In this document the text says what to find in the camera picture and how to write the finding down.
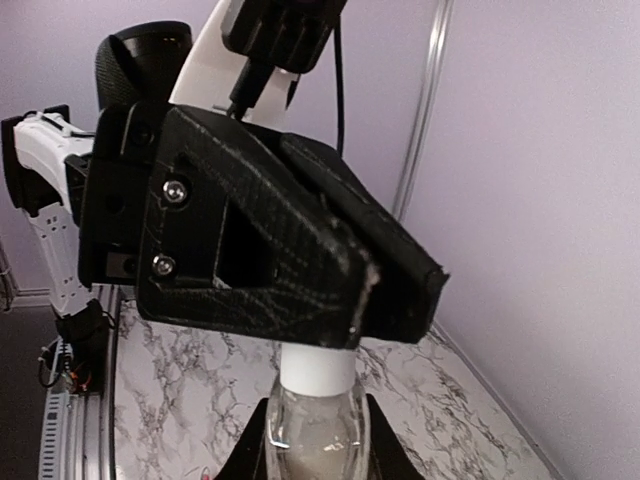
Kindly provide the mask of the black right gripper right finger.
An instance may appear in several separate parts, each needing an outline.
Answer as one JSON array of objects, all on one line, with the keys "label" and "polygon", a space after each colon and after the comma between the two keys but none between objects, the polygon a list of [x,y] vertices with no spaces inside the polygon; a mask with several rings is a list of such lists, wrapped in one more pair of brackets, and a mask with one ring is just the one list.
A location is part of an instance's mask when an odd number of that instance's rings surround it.
[{"label": "black right gripper right finger", "polygon": [[424,480],[405,452],[380,405],[367,394],[370,415],[368,478],[373,480]]}]

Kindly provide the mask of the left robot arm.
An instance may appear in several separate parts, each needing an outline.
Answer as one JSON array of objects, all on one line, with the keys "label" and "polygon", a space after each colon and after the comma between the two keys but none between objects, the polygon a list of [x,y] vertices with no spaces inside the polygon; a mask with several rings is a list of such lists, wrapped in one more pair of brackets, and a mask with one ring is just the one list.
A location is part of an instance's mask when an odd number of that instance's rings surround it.
[{"label": "left robot arm", "polygon": [[447,277],[329,145],[170,99],[194,52],[178,21],[106,37],[94,132],[65,105],[1,124],[13,205],[34,223],[56,327],[84,385],[107,322],[91,289],[131,285],[148,320],[354,350],[415,344]]}]

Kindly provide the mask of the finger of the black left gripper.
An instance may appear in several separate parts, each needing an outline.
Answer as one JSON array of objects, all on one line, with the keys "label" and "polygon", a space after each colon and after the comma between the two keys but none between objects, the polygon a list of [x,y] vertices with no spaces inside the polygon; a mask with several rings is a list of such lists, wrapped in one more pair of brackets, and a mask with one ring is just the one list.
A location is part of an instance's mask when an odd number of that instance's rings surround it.
[{"label": "finger of the black left gripper", "polygon": [[378,267],[364,315],[365,337],[417,344],[434,319],[449,275],[368,192],[331,146],[297,134],[279,146],[292,170],[325,194],[329,209],[364,244]]}]

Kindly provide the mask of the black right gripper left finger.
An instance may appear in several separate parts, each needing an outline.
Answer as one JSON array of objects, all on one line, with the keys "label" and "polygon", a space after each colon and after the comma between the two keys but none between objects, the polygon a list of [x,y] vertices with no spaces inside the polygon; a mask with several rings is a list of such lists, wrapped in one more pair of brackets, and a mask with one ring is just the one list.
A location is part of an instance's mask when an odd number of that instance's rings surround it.
[{"label": "black right gripper left finger", "polygon": [[267,480],[264,451],[268,399],[257,404],[229,458],[215,480]]}]

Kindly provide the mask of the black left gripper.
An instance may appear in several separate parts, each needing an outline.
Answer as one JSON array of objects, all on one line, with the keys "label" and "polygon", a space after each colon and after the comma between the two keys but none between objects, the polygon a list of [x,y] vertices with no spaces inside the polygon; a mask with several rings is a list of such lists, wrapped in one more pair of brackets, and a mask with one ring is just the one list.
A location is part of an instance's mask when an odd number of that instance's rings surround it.
[{"label": "black left gripper", "polygon": [[145,319],[332,349],[360,342],[375,281],[367,249],[233,119],[166,102],[101,112],[79,280],[133,285],[140,243]]}]

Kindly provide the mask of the clear nail polish bottle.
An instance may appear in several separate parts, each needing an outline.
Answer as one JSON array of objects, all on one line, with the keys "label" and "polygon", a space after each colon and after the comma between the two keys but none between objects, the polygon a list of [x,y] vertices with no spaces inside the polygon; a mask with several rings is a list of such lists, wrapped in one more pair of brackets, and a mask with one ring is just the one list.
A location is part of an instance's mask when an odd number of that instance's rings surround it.
[{"label": "clear nail polish bottle", "polygon": [[311,397],[275,380],[267,403],[264,451],[269,479],[366,479],[371,426],[361,383],[336,396]]}]

